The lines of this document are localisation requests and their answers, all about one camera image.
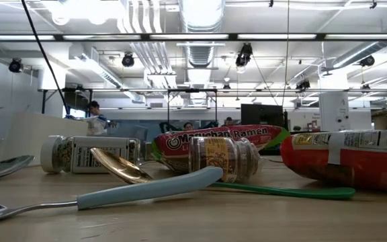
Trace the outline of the clear plastic bin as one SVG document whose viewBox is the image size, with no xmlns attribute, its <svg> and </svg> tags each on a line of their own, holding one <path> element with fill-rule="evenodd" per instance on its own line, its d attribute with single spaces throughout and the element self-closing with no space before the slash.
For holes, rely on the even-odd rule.
<svg viewBox="0 0 387 242">
<path fill-rule="evenodd" d="M 119 138 L 137 138 L 140 141 L 140 158 L 144 159 L 146 154 L 146 138 L 148 128 L 139 123 L 113 121 L 108 124 L 106 133 L 99 136 L 119 137 Z"/>
</svg>

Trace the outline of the pink and green ramen packet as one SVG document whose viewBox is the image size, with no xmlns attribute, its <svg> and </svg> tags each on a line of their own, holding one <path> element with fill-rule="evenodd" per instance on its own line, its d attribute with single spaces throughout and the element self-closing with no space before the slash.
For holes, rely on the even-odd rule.
<svg viewBox="0 0 387 242">
<path fill-rule="evenodd" d="M 152 156 L 156 161 L 177 173 L 187 173 L 189 171 L 189 144 L 193 137 L 218 137 L 233 140 L 246 138 L 258 150 L 262 150 L 282 143 L 288 136 L 290 136 L 290 132 L 283 127 L 263 124 L 166 132 L 158 135 L 151 143 Z"/>
</svg>

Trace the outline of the white pillar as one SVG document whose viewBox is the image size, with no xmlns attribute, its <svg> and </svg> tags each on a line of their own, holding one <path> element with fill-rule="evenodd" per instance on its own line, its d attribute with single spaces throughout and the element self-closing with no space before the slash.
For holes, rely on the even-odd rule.
<svg viewBox="0 0 387 242">
<path fill-rule="evenodd" d="M 350 129 L 349 103 L 346 92 L 319 95 L 320 129 L 325 132 Z"/>
</svg>

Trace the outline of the red noodle packet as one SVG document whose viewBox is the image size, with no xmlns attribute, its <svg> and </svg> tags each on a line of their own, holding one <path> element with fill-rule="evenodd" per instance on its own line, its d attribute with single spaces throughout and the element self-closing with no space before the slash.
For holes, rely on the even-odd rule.
<svg viewBox="0 0 387 242">
<path fill-rule="evenodd" d="M 387 130 L 293 134 L 280 153 L 284 165 L 303 177 L 387 191 Z"/>
</svg>

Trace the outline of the white plastic bin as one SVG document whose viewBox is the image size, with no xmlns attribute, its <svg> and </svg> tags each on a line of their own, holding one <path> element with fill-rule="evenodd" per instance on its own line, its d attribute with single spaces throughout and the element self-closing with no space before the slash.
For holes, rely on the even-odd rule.
<svg viewBox="0 0 387 242">
<path fill-rule="evenodd" d="M 0 110 L 0 161 L 32 155 L 32 165 L 39 165 L 42 145 L 49 136 L 85 136 L 87 128 L 82 121 Z"/>
</svg>

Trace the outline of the spice jar with white lid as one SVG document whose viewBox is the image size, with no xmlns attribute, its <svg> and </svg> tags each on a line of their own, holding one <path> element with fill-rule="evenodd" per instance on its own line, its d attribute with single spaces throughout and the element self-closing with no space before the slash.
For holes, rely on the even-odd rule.
<svg viewBox="0 0 387 242">
<path fill-rule="evenodd" d="M 107 173 L 91 153 L 103 149 L 132 163 L 139 161 L 140 141 L 137 138 L 108 136 L 49 136 L 40 152 L 40 164 L 46 173 Z"/>
</svg>

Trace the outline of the blue and white packet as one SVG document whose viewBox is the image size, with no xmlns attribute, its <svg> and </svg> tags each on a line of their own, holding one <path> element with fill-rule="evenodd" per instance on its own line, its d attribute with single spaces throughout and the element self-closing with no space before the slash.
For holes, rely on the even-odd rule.
<svg viewBox="0 0 387 242">
<path fill-rule="evenodd" d="M 103 116 L 93 116 L 90 118 L 84 118 L 83 121 L 88 124 L 88 136 L 103 135 L 107 133 L 107 118 Z"/>
</svg>

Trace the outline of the glass jar with yellow label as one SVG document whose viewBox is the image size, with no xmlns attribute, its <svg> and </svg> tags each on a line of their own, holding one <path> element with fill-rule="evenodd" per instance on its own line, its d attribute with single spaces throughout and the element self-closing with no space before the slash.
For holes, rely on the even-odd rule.
<svg viewBox="0 0 387 242">
<path fill-rule="evenodd" d="M 195 137 L 189 145 L 189 172 L 213 166 L 223 170 L 220 182 L 242 184 L 259 167 L 257 147 L 247 138 Z"/>
</svg>

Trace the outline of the black monitor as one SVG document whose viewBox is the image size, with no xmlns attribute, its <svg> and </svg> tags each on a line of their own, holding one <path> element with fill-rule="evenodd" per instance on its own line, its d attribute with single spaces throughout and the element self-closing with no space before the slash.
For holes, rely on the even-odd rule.
<svg viewBox="0 0 387 242">
<path fill-rule="evenodd" d="M 284 111 L 281 106 L 242 104 L 241 124 L 264 124 L 284 127 Z"/>
</svg>

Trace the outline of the silver air duct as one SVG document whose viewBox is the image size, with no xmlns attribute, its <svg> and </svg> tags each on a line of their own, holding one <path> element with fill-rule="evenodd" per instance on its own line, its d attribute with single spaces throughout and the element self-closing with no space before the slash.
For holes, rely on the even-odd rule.
<svg viewBox="0 0 387 242">
<path fill-rule="evenodd" d="M 225 0 L 178 0 L 182 32 L 218 33 L 224 17 Z M 187 58 L 187 80 L 194 89 L 209 86 L 214 42 L 189 42 L 184 48 Z"/>
</svg>

